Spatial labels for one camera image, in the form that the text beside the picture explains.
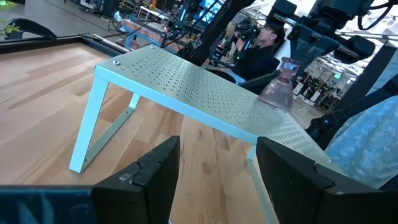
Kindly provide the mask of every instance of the pink glass vase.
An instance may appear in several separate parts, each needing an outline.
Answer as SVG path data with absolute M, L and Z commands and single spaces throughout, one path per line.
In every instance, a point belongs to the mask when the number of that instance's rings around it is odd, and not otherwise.
M 279 76 L 273 79 L 259 95 L 259 100 L 281 109 L 290 110 L 293 106 L 292 77 L 300 68 L 300 63 L 291 58 L 282 58 Z

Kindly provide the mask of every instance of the wooden tabletop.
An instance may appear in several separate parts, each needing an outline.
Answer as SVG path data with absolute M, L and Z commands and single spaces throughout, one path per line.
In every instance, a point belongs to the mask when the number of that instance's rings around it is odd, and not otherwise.
M 84 173 L 68 169 L 94 66 L 107 59 L 81 44 L 0 55 L 0 184 L 95 184 L 180 135 L 173 223 L 266 223 L 246 162 L 251 146 L 146 99 Z M 92 141 L 130 98 L 108 87 Z

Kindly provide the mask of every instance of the video camera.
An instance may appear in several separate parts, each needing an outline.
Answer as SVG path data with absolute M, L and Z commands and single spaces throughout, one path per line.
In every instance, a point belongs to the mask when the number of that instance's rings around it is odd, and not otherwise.
M 242 60 L 245 58 L 246 50 L 251 44 L 255 43 L 260 34 L 260 28 L 252 24 L 250 18 L 246 18 L 236 25 L 235 31 L 238 32 L 239 38 L 244 41 L 243 49 L 235 55 L 235 60 Z
M 260 28 L 251 24 L 251 19 L 247 18 L 236 25 L 235 31 L 239 33 L 239 38 L 243 41 L 254 42 L 254 39 L 260 34 Z

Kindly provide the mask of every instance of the perforated panel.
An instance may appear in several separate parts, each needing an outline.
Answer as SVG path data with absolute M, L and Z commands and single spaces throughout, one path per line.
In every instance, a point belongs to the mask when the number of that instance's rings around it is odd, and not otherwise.
M 329 164 L 325 153 L 288 112 L 263 103 L 257 95 L 158 47 L 147 46 L 98 66 Z

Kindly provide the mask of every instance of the man's hair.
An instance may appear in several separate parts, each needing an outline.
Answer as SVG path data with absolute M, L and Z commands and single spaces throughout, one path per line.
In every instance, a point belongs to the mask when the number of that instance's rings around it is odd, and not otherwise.
M 276 34 L 274 44 L 279 44 L 285 38 L 285 30 L 283 26 L 268 22 L 264 25 L 264 28 L 270 29 L 274 34 Z

